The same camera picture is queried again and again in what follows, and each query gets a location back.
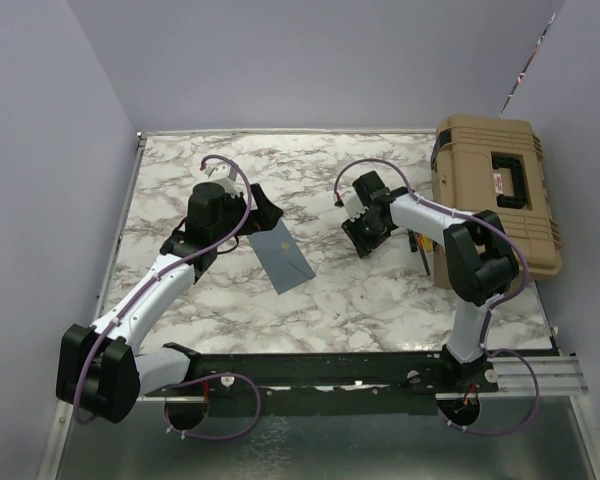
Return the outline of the grey-blue envelope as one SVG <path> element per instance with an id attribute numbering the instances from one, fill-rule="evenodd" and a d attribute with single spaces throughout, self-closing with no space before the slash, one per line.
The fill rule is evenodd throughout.
<path id="1" fill-rule="evenodd" d="M 282 220 L 271 231 L 254 233 L 248 240 L 278 295 L 316 276 Z"/>

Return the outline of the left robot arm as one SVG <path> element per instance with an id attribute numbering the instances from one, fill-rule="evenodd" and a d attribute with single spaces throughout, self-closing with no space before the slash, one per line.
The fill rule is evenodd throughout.
<path id="1" fill-rule="evenodd" d="M 56 396 L 111 423 L 123 420 L 137 398 L 164 387 L 186 395 L 200 385 L 197 353 L 167 344 L 139 351 L 172 303 L 194 286 L 225 242 L 273 230 L 283 217 L 258 184 L 241 194 L 225 181 L 194 186 L 187 214 L 162 244 L 142 280 L 90 326 L 72 325 L 63 335 Z"/>

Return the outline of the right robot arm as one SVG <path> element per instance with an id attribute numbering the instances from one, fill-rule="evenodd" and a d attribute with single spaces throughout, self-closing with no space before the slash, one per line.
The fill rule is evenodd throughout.
<path id="1" fill-rule="evenodd" d="M 354 192 L 334 194 L 335 205 L 348 215 L 342 229 L 359 257 L 370 255 L 396 229 L 422 234 L 442 247 L 447 277 L 459 298 L 445 350 L 452 359 L 439 367 L 441 383 L 461 391 L 476 376 L 472 363 L 486 355 L 486 336 L 493 309 L 508 301 L 519 275 L 516 247 L 504 233 L 498 215 L 455 210 L 430 201 L 404 186 L 389 189 L 375 171 L 353 182 Z"/>

